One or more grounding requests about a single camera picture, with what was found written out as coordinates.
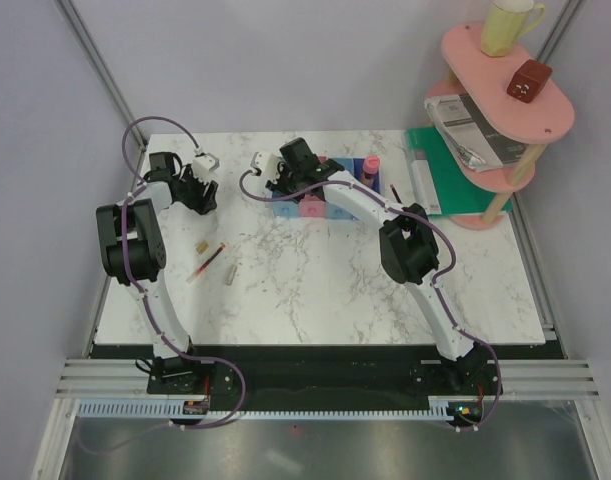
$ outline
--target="gray wall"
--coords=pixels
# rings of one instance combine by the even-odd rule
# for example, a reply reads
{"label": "gray wall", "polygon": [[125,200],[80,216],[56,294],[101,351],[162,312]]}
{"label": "gray wall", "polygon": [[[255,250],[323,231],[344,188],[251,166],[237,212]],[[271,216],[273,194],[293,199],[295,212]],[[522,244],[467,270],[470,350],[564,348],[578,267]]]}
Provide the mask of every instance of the gray wall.
{"label": "gray wall", "polygon": [[611,0],[587,2],[551,64],[576,123],[522,198],[563,339],[590,360],[611,423]]}
{"label": "gray wall", "polygon": [[[75,0],[137,116],[196,132],[399,129],[490,0]],[[565,0],[524,37],[534,54]],[[144,126],[145,131],[164,125]]]}
{"label": "gray wall", "polygon": [[0,479],[29,476],[101,279],[122,124],[50,0],[0,2]]}

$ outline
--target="green folder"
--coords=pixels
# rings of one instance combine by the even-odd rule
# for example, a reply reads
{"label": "green folder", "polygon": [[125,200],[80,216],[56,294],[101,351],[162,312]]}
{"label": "green folder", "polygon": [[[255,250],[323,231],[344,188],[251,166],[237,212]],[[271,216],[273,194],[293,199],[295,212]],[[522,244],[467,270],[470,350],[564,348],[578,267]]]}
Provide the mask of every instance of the green folder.
{"label": "green folder", "polygon": [[[452,156],[435,127],[411,128],[405,132],[405,141],[412,184],[428,215],[480,214],[487,209],[496,194],[478,188],[463,175],[456,164],[460,160]],[[511,208],[507,202],[503,210]]]}

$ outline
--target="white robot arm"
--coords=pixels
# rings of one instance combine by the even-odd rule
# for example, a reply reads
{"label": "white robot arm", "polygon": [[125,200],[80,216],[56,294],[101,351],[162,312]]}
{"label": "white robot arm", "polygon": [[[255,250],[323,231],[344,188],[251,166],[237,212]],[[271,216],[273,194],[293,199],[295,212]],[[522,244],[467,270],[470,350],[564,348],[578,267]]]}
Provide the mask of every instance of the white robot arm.
{"label": "white robot arm", "polygon": [[[438,298],[436,289],[440,286],[431,283],[438,270],[438,247],[431,230],[410,218],[392,213],[392,210],[409,210],[426,218],[424,210],[418,205],[406,209],[368,190],[333,160],[321,164],[302,138],[284,145],[281,154],[283,160],[269,152],[254,155],[251,166],[254,174],[261,177],[257,197],[271,201],[274,191],[292,197],[295,192],[321,184],[309,193],[345,209],[379,230],[383,267],[394,281],[405,285],[418,303],[440,355],[451,362],[465,357],[474,344],[454,328]],[[404,238],[403,231],[409,232],[410,236]],[[448,295],[443,293],[442,296],[454,320],[460,324],[460,312]]]}
{"label": "white robot arm", "polygon": [[[130,269],[134,279],[147,293],[147,304],[143,301],[144,294],[125,272],[121,248],[123,232],[120,226],[122,202],[98,208],[96,220],[101,258],[107,274],[125,285],[138,304],[143,319],[149,317],[146,310],[149,308],[167,341],[178,350],[189,352],[190,336],[178,321],[165,284],[166,252],[156,217],[177,201],[199,215],[214,210],[218,184],[209,181],[209,173],[218,168],[218,160],[211,155],[199,155],[191,165],[181,165],[179,171],[174,173],[176,159],[176,154],[170,152],[150,155],[152,170],[145,177],[148,183],[141,189],[134,203],[127,207]],[[176,358],[177,354],[162,341],[161,334],[154,330],[153,325],[149,321],[145,324],[152,336],[154,356],[163,360]]]}

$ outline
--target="marble tabletop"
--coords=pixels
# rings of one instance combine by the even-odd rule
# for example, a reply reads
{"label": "marble tabletop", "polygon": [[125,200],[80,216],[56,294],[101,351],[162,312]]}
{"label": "marble tabletop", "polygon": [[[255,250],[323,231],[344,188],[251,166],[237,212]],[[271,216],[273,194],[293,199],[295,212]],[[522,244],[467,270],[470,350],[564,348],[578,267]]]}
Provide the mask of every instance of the marble tabletop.
{"label": "marble tabletop", "polygon": [[[197,134],[220,159],[218,208],[196,215],[181,204],[159,215],[167,249],[167,286],[194,343],[209,344],[431,344],[429,326],[412,296],[380,266],[378,232],[358,221],[274,218],[269,208],[243,196],[238,179],[257,150],[278,154],[302,136],[329,157],[381,158],[381,183],[393,183],[403,203],[414,201],[401,131]],[[153,135],[149,152],[193,155],[184,135]],[[145,161],[144,170],[148,169]],[[392,198],[389,188],[384,195]],[[436,224],[457,252],[445,275],[448,294],[465,327],[496,344],[545,341],[509,218],[487,231]],[[196,246],[209,243],[199,255]],[[225,250],[193,282],[187,278],[225,242]],[[448,262],[440,244],[441,265]],[[238,267],[226,285],[233,265]],[[112,279],[97,344],[151,343],[136,305]]]}

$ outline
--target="round pink shelf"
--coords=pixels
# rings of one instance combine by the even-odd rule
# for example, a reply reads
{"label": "round pink shelf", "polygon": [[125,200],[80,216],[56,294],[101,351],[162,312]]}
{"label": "round pink shelf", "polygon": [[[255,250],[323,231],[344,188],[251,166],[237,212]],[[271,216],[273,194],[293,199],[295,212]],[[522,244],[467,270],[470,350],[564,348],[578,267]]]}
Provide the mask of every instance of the round pink shelf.
{"label": "round pink shelf", "polygon": [[574,124],[570,101],[551,79],[531,103],[507,95],[512,76],[532,57],[521,45],[504,57],[488,57],[480,49],[482,29],[480,23],[459,25],[443,37],[443,57],[464,89],[502,135],[528,144],[560,140]]}
{"label": "round pink shelf", "polygon": [[[434,85],[427,93],[427,98],[436,97],[440,95],[460,95],[467,93],[463,85],[457,84],[454,86],[447,85],[445,82]],[[487,172],[475,172],[474,170],[467,168],[458,159],[455,159],[458,168],[461,169],[463,175],[467,179],[476,185],[478,188],[487,190],[488,192],[494,193],[513,193],[524,188],[534,178],[536,167],[532,167],[530,172],[523,178],[518,185],[511,185],[509,183],[509,177],[512,175],[514,167],[503,167],[497,168],[496,170],[488,170]]]}

